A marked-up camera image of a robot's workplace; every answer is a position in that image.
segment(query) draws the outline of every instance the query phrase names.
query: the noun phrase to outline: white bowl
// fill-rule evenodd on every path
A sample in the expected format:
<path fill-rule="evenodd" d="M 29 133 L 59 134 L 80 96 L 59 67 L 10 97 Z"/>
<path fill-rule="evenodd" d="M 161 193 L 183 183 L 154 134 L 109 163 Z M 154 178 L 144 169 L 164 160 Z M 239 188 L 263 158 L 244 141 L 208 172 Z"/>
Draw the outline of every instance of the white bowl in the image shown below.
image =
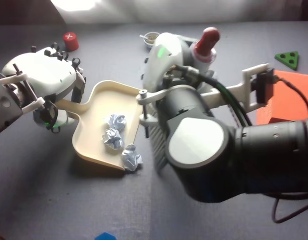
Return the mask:
<path fill-rule="evenodd" d="M 155 31 L 151 31 L 151 32 L 148 32 L 146 33 L 144 36 L 147 37 L 147 38 L 153 38 L 154 40 L 152 41 L 149 41 L 149 40 L 146 40 L 146 39 L 143 39 L 144 40 L 144 43 L 146 44 L 146 46 L 150 49 L 153 47 L 154 45 L 154 42 L 155 42 L 155 39 L 159 36 L 160 33 L 158 32 L 155 32 Z"/>

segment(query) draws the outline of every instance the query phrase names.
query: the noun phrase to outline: blue object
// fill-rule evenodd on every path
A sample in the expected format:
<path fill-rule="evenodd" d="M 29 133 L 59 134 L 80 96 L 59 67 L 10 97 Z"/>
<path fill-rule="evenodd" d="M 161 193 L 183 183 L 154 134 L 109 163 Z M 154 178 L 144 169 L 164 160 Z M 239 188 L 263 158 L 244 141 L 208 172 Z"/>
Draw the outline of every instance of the blue object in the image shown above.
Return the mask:
<path fill-rule="evenodd" d="M 104 232 L 98 237 L 96 237 L 95 240 L 117 240 L 117 239 L 113 235 Z"/>

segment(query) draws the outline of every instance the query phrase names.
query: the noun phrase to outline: red bottle cap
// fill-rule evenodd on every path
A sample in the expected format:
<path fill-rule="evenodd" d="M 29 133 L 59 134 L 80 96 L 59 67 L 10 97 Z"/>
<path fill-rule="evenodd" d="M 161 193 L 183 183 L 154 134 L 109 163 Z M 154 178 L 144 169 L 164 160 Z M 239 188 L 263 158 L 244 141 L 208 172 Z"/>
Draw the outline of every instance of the red bottle cap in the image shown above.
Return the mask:
<path fill-rule="evenodd" d="M 195 45 L 196 54 L 207 57 L 210 55 L 211 49 L 220 39 L 220 34 L 215 27 L 208 27 L 204 30 L 202 38 Z"/>
<path fill-rule="evenodd" d="M 63 35 L 63 40 L 68 52 L 75 51 L 78 49 L 77 36 L 73 32 L 67 32 Z"/>

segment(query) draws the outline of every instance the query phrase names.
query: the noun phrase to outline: orange block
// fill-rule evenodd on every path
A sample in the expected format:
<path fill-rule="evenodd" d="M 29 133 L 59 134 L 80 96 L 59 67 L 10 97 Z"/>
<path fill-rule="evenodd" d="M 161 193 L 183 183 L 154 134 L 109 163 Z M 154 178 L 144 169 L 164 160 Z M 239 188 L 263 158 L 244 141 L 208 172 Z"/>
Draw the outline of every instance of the orange block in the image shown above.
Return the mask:
<path fill-rule="evenodd" d="M 295 85 L 308 99 L 308 75 L 275 71 L 279 77 Z M 283 82 L 274 85 L 274 96 L 266 107 L 257 110 L 257 124 L 296 121 L 308 118 L 308 110 L 303 99 Z"/>

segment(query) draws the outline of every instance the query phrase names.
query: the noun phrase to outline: table surface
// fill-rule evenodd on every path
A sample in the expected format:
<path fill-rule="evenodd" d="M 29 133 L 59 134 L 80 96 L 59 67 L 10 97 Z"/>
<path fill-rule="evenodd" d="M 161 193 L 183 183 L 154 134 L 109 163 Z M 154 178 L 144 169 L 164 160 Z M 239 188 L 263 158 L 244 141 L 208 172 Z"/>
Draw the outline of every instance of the table surface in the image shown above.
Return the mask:
<path fill-rule="evenodd" d="M 209 24 L 0 26 L 0 70 L 14 56 L 73 31 L 87 77 L 87 101 L 93 86 L 115 80 L 141 88 L 148 56 L 140 34 L 170 32 L 199 38 Z M 226 86 L 242 80 L 241 70 L 270 62 L 292 71 L 274 55 L 299 51 L 298 72 L 308 74 L 308 22 L 214 24 L 221 32 L 212 65 Z M 226 107 L 214 110 L 226 124 L 234 121 Z M 255 112 L 250 114 L 256 122 Z M 109 232 L 118 240 L 308 239 L 308 211 L 283 224 L 271 221 L 274 200 L 263 195 L 234 197 L 204 204 L 189 198 L 172 169 L 153 169 L 150 143 L 139 128 L 135 144 L 143 169 L 122 175 L 81 160 L 71 138 L 77 124 L 51 134 L 27 114 L 0 134 L 0 232 L 7 240 L 93 240 Z M 283 202 L 286 215 L 306 202 Z"/>

